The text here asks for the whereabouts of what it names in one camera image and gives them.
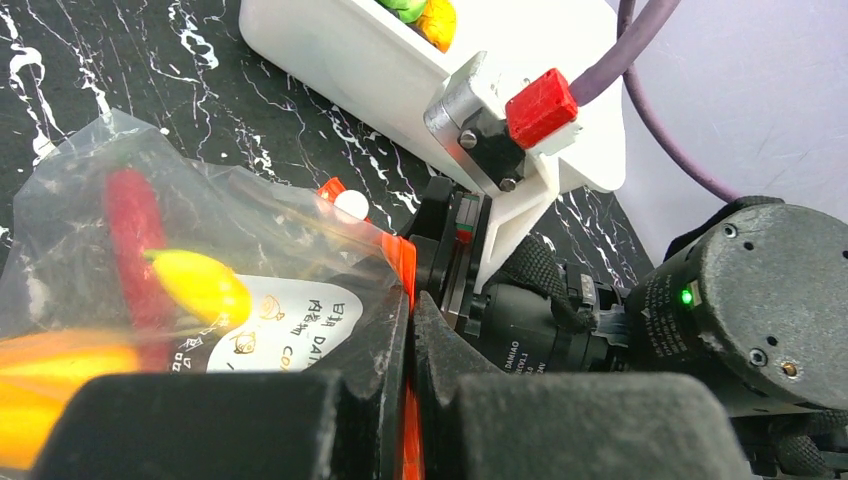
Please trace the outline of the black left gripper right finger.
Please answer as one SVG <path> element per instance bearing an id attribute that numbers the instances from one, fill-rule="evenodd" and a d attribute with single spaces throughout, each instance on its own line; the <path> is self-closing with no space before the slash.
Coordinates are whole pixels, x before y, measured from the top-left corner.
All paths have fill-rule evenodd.
<path id="1" fill-rule="evenodd" d="M 509 375 L 421 294 L 412 316 L 426 479 L 746 479 L 721 404 L 678 374 Z"/>

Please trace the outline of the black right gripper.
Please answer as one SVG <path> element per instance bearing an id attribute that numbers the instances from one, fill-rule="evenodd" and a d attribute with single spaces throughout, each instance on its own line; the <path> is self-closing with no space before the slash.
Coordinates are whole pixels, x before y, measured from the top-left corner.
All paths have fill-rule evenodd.
<path id="1" fill-rule="evenodd" d="M 479 283 L 491 199 L 433 177 L 401 235 L 417 251 L 415 289 L 446 324 L 501 370 L 515 374 L 628 370 L 628 289 L 558 263 L 532 236 Z"/>

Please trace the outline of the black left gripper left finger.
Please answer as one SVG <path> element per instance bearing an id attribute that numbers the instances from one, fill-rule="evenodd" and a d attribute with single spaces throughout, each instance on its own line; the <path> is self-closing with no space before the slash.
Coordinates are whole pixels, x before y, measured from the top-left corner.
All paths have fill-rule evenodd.
<path id="1" fill-rule="evenodd" d="M 398 479 L 408 298 L 392 288 L 299 373 L 134 374 L 88 382 L 34 479 Z"/>

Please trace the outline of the yellow toy banana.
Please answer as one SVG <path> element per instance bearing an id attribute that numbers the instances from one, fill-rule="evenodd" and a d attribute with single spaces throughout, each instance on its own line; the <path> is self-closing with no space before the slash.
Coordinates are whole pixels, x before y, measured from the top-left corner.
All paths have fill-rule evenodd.
<path id="1" fill-rule="evenodd" d="M 222 262 L 180 249 L 147 249 L 148 261 L 164 291 L 188 313 L 207 325 L 245 323 L 252 298 L 236 273 Z"/>

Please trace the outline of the clear zip bag orange zipper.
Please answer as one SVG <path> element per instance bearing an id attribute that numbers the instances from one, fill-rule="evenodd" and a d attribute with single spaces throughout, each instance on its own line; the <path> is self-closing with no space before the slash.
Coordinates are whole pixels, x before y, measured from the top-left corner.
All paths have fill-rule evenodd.
<path id="1" fill-rule="evenodd" d="M 5 479 L 396 479 L 415 253 L 112 111 L 13 199 Z"/>

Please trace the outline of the red toy chili pepper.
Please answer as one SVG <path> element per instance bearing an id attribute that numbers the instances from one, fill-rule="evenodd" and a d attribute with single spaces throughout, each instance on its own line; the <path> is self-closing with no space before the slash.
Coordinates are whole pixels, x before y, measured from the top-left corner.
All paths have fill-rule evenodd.
<path id="1" fill-rule="evenodd" d="M 175 305 L 162 288 L 148 250 L 166 246 L 165 232 L 154 190 L 140 171 L 123 167 L 107 174 L 103 194 L 123 298 L 132 325 L 142 337 L 138 347 L 144 371 L 171 369 L 171 332 Z"/>

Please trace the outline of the small orange toy fruit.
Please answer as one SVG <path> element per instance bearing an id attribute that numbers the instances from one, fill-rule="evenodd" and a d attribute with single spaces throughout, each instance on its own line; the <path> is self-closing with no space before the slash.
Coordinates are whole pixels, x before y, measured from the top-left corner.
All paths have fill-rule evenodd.
<path id="1" fill-rule="evenodd" d="M 457 28 L 455 7 L 449 0 L 428 0 L 415 26 L 430 44 L 446 53 L 453 43 Z"/>

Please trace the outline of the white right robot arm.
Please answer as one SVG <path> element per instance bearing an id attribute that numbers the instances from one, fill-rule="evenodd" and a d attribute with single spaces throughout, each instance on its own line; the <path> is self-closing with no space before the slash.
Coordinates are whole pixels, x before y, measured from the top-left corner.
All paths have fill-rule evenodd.
<path id="1" fill-rule="evenodd" d="M 403 229 L 417 287 L 459 343 L 511 374 L 675 372 L 729 413 L 764 479 L 847 475 L 847 227 L 744 197 L 675 238 L 631 289 L 526 237 L 481 288 L 487 196 L 429 181 Z"/>

